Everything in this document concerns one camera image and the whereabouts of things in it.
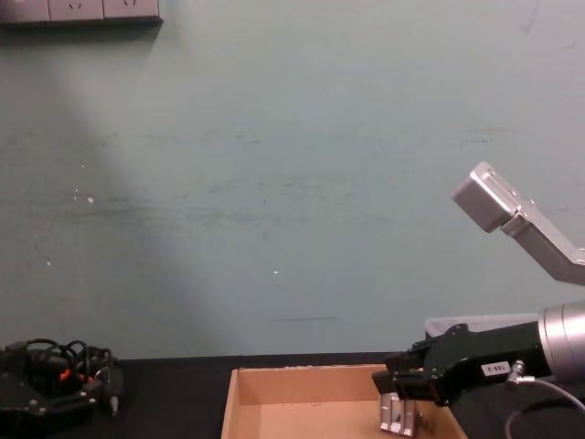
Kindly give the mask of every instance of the black table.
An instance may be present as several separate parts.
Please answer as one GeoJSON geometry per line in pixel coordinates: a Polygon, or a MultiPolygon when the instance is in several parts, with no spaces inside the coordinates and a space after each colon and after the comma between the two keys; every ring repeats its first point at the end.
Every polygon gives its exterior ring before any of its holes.
{"type": "MultiPolygon", "coordinates": [[[[237,368],[380,363],[386,353],[316,354],[124,361],[127,395],[117,419],[98,413],[92,423],[52,434],[58,439],[219,439],[230,372],[237,368]]],[[[585,386],[570,390],[585,395],[585,386]]],[[[503,386],[471,391],[453,407],[469,439],[504,438],[507,416],[529,403],[557,398],[546,389],[511,392],[503,386]]],[[[585,437],[585,416],[570,407],[546,409],[515,421],[515,439],[585,437]]]]}

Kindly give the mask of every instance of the black device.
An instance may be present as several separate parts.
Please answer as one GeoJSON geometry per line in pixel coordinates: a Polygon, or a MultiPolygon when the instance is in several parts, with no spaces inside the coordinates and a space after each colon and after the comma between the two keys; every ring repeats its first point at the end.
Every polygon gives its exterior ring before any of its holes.
{"type": "Polygon", "coordinates": [[[109,349],[38,338],[0,351],[0,435],[44,434],[99,406],[115,415],[122,396],[122,369],[109,349]]]}

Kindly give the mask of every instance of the black cable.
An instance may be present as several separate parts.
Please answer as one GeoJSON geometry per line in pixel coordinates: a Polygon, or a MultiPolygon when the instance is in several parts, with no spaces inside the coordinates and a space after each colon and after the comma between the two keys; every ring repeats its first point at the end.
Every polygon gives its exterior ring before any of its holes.
{"type": "Polygon", "coordinates": [[[70,343],[68,343],[67,346],[69,348],[73,348],[75,345],[81,346],[80,355],[83,356],[83,370],[84,370],[83,380],[85,380],[87,382],[87,380],[90,378],[90,349],[88,348],[88,345],[85,344],[81,340],[73,340],[70,343]]]}

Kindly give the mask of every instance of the electrical socket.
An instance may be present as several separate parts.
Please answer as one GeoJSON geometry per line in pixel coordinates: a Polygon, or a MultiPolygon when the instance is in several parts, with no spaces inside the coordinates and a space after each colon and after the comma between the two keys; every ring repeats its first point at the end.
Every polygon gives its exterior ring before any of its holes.
{"type": "Polygon", "coordinates": [[[48,13],[50,21],[103,20],[103,4],[101,0],[48,0],[48,13]]]}
{"type": "Polygon", "coordinates": [[[103,0],[103,15],[106,19],[133,17],[158,18],[158,0],[103,0]]]}
{"type": "Polygon", "coordinates": [[[47,21],[47,0],[0,0],[0,23],[2,24],[47,21]]]}

